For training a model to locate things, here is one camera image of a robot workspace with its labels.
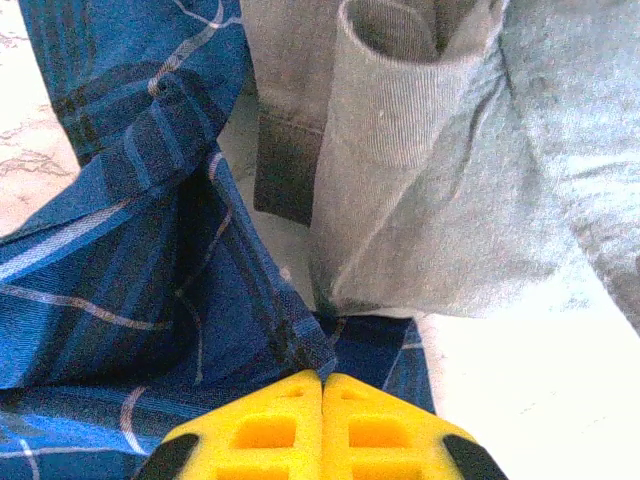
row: gray fabric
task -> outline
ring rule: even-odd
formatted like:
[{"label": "gray fabric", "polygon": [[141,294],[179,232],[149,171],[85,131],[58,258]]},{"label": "gray fabric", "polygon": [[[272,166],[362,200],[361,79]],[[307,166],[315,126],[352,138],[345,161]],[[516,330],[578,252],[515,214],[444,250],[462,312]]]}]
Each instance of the gray fabric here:
[{"label": "gray fabric", "polygon": [[640,3],[516,1],[502,45],[546,182],[640,332]]},{"label": "gray fabric", "polygon": [[[504,8],[477,1],[435,60],[416,40],[428,36],[420,13],[341,7],[311,225],[318,305],[461,316],[613,307],[517,118],[496,41]],[[397,36],[401,16],[414,38]]]},{"label": "gray fabric", "polygon": [[[474,1],[395,3],[411,7],[415,13],[409,13],[414,19],[410,24],[426,22],[421,31],[442,49]],[[255,207],[308,225],[331,93],[340,2],[242,0],[241,4],[261,104]],[[396,34],[416,38],[404,29],[397,25]]]},{"label": "gray fabric", "polygon": [[506,1],[245,1],[256,204],[307,222],[313,194],[322,309],[613,298],[640,331],[640,6]]}]

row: dark gray fabric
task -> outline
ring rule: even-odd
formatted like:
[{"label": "dark gray fabric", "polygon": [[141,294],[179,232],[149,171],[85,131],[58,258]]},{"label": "dark gray fabric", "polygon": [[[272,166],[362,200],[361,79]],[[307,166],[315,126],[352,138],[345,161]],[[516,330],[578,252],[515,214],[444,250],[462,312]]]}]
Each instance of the dark gray fabric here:
[{"label": "dark gray fabric", "polygon": [[339,0],[242,0],[260,96],[254,204],[309,224]]}]

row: rectangular hole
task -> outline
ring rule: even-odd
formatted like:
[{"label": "rectangular hole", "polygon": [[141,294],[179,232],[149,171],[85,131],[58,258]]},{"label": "rectangular hole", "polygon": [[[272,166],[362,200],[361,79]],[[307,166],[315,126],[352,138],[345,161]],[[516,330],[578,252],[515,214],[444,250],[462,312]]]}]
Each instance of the rectangular hole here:
[{"label": "rectangular hole", "polygon": [[354,465],[353,480],[424,480],[418,465],[373,464]]},{"label": "rectangular hole", "polygon": [[409,434],[395,418],[357,417],[349,423],[349,446],[406,448],[409,447]]},{"label": "rectangular hole", "polygon": [[290,448],[296,440],[296,421],[289,417],[256,416],[240,426],[232,448]]},{"label": "rectangular hole", "polygon": [[285,467],[220,468],[216,480],[289,480],[289,470]]}]

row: blue fabric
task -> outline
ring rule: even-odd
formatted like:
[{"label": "blue fabric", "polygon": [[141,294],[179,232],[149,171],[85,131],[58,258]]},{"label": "blue fabric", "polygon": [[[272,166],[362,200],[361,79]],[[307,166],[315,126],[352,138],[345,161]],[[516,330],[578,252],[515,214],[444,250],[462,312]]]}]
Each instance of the blue fabric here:
[{"label": "blue fabric", "polygon": [[0,239],[0,478],[128,478],[174,426],[307,368],[429,408],[415,324],[321,327],[251,225],[216,144],[237,0],[21,7],[86,166]]}]

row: yellow plastic piece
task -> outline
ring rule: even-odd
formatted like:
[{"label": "yellow plastic piece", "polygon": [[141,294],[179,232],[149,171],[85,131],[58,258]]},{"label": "yellow plastic piece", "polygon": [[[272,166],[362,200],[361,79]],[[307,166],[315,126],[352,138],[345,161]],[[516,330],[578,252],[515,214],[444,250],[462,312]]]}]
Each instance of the yellow plastic piece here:
[{"label": "yellow plastic piece", "polygon": [[319,480],[322,384],[307,370],[184,423],[200,437],[180,480]]},{"label": "yellow plastic piece", "polygon": [[442,438],[475,440],[455,425],[341,374],[322,410],[323,480],[463,480]]}]

